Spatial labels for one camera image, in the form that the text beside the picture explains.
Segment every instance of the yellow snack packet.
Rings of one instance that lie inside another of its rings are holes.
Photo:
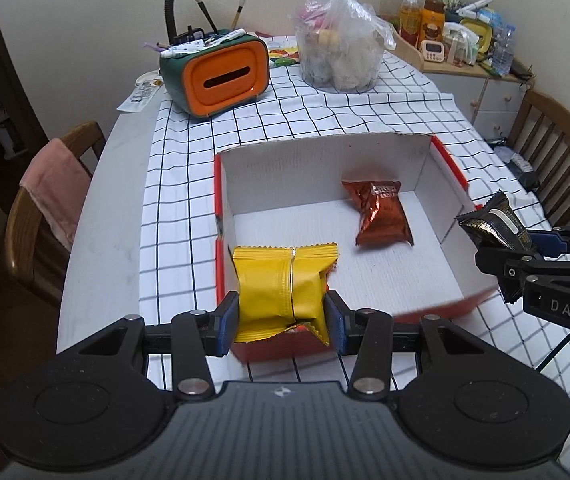
[[[328,346],[323,296],[327,272],[337,258],[336,244],[237,247],[239,319],[234,341],[267,339],[302,324]]]

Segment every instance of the chair backrest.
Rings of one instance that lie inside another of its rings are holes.
[[[507,139],[538,174],[536,194],[553,226],[570,222],[570,112],[555,99],[528,90]]]
[[[105,137],[94,121],[73,128],[60,140],[76,158],[90,148],[99,158],[105,147]],[[5,245],[10,274],[40,298],[60,305],[70,254],[22,187],[9,213]]]

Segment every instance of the white tablecloth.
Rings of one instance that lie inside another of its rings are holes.
[[[528,228],[550,228],[537,198],[494,155],[452,95],[440,94],[427,76],[392,54],[385,54],[376,86],[364,94],[310,88],[300,78],[299,65],[274,68],[270,76],[257,102],[209,120],[189,118],[169,96],[161,104],[140,232],[139,306],[147,324],[215,307],[213,157],[231,146],[343,132],[433,132],[465,173],[474,202],[484,203],[503,190]],[[498,291],[455,322],[531,366],[568,333],[525,314],[521,302],[505,304]],[[345,386],[355,360],[327,354],[249,365],[231,354],[208,359],[217,387],[225,380],[337,380]],[[403,388],[416,375],[413,355],[394,354],[392,370],[395,386]],[[544,373],[570,396],[570,344]],[[171,384],[169,356],[151,359],[149,378],[162,388]],[[570,471],[570,436],[560,461]]]

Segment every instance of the white cabinet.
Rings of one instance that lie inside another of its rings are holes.
[[[478,112],[474,127],[483,139],[507,137],[516,120],[517,112]]]
[[[519,83],[488,79],[478,109],[481,112],[517,112],[526,91],[527,87],[521,87]]]
[[[444,69],[441,65],[435,70]],[[527,87],[513,77],[478,76],[480,67],[456,70],[447,66],[447,73],[430,73],[428,69],[425,73],[441,92],[453,94],[456,106],[484,139],[508,136]]]
[[[450,74],[427,74],[438,89],[453,94],[456,106],[469,122],[474,120],[486,79]]]

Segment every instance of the dark snack packet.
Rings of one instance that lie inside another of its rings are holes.
[[[496,247],[512,251],[534,250],[534,243],[502,191],[491,197],[482,209],[456,217],[458,224],[477,248]],[[503,298],[514,303],[521,295],[520,283],[498,278]]]
[[[356,245],[394,242],[414,245],[407,217],[398,199],[400,182],[343,182],[343,187],[361,212],[361,228],[356,236]]]

